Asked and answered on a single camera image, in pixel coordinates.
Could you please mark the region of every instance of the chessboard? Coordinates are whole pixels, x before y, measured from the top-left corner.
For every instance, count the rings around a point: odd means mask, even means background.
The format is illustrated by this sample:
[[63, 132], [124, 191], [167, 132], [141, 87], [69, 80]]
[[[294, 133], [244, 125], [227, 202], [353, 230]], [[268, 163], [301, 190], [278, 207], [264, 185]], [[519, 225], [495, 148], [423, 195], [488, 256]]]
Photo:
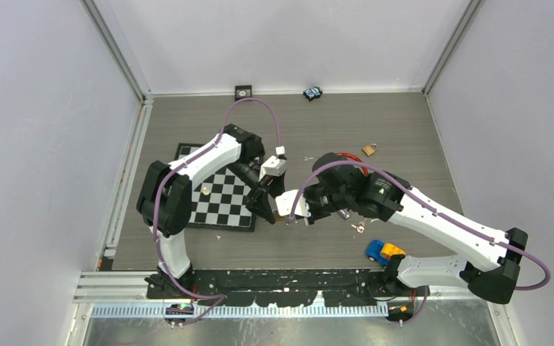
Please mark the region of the chessboard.
[[[180, 143], [175, 159], [186, 157], [200, 147], [201, 144]], [[203, 188], [209, 191], [208, 195], [203, 194]], [[192, 216], [188, 227], [253, 232], [256, 215], [243, 203], [243, 197], [250, 191], [241, 179], [223, 167], [192, 191]]]

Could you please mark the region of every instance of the robotic arm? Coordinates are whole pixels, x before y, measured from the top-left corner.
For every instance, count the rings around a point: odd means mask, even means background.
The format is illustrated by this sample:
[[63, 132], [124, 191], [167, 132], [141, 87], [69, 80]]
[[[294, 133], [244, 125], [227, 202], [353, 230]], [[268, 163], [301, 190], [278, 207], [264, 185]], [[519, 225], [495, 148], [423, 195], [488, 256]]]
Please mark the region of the robotic arm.
[[[164, 263], [186, 289], [193, 284], [192, 265], [184, 241], [184, 228], [192, 211], [192, 191], [222, 167], [228, 167], [251, 188], [245, 198], [249, 211], [269, 223], [275, 223], [268, 203], [268, 196], [271, 196], [276, 201], [278, 214], [287, 222], [295, 221], [289, 218], [289, 214], [297, 190], [285, 192], [283, 179], [286, 157], [283, 147], [278, 147], [276, 156], [271, 156], [258, 166], [254, 158], [265, 153], [262, 140], [230, 124], [225, 127], [221, 137], [217, 135], [199, 151], [205, 154], [189, 164], [186, 164], [189, 162], [186, 158], [169, 164], [160, 161], [151, 164], [136, 206], [144, 223], [151, 229], [154, 200], [160, 182], [172, 169], [184, 164], [160, 191], [162, 196], [157, 226]], [[325, 154], [315, 162], [313, 170], [341, 160], [346, 159], [334, 153]], [[384, 286], [395, 295], [420, 286], [443, 285], [468, 288], [487, 301], [508, 303], [515, 289], [522, 256], [463, 231], [445, 218], [438, 217], [438, 213], [493, 237], [495, 242], [503, 241], [522, 250], [527, 243], [527, 234], [520, 229], [511, 229], [505, 233], [471, 221], [434, 202], [407, 181], [390, 175], [414, 196], [437, 209], [437, 212], [424, 208], [380, 174], [365, 176], [353, 166], [342, 165], [319, 173], [317, 178], [320, 182], [304, 189], [303, 198], [297, 202], [294, 214], [296, 218], [303, 218], [308, 224], [313, 224], [331, 213], [349, 209], [365, 218], [378, 218], [417, 231], [457, 253], [455, 256], [429, 258], [403, 254], [391, 256], [382, 280]], [[159, 263], [159, 272], [165, 282], [170, 281], [164, 273], [162, 262]]]

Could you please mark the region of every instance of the red cable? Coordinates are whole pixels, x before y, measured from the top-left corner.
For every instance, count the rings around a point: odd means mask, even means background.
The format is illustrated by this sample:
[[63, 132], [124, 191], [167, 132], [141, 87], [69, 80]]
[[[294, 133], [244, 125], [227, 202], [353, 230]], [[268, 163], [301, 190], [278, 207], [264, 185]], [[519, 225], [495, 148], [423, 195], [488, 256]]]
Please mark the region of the red cable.
[[[348, 159], [352, 159], [352, 160], [357, 161], [357, 162], [362, 162], [362, 160], [360, 160], [359, 157], [357, 157], [356, 155], [350, 154], [350, 153], [336, 153], [336, 154], [339, 155], [339, 156], [344, 156]], [[369, 170], [368, 169], [362, 168], [362, 171], [364, 171], [364, 175], [369, 175]]]

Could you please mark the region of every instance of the wood grain surface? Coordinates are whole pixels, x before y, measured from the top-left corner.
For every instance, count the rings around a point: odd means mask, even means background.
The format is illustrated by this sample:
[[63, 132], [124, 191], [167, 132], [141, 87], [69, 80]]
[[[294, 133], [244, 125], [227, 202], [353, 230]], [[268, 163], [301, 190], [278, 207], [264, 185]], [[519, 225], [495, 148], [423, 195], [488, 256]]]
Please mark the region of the wood grain surface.
[[[345, 151], [392, 172], [437, 202], [461, 212], [445, 164], [428, 105], [420, 93], [326, 94], [308, 102], [302, 95], [262, 97], [276, 111], [286, 147], [286, 189], [298, 189], [310, 175], [314, 160], [327, 152]], [[147, 167], [155, 160], [172, 161], [177, 144], [206, 143], [219, 130], [232, 97], [158, 97], [136, 170], [113, 269], [151, 270], [157, 265], [155, 246], [135, 204]], [[240, 104], [230, 123], [263, 139], [267, 154], [277, 144], [275, 125], [256, 102]], [[366, 157], [361, 147], [376, 143]], [[255, 232], [186, 229], [188, 256], [194, 267], [354, 268], [374, 267], [364, 251], [372, 239], [392, 242], [418, 257], [444, 256], [452, 251], [414, 231], [389, 223], [370, 223], [364, 233], [351, 227], [361, 217], [344, 221], [337, 215], [313, 226], [257, 219]]]

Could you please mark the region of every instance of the white wall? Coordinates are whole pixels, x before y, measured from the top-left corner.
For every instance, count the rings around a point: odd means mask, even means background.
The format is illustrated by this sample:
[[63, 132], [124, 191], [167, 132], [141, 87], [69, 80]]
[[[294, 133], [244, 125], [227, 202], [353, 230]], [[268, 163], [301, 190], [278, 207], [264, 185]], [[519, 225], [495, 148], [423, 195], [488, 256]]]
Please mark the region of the white wall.
[[468, 0], [97, 0], [153, 93], [420, 89]]
[[521, 345], [554, 345], [554, 1], [486, 1], [430, 100], [465, 212], [524, 229], [552, 270], [508, 309]]
[[0, 1], [0, 345], [58, 345], [139, 104], [78, 0]]

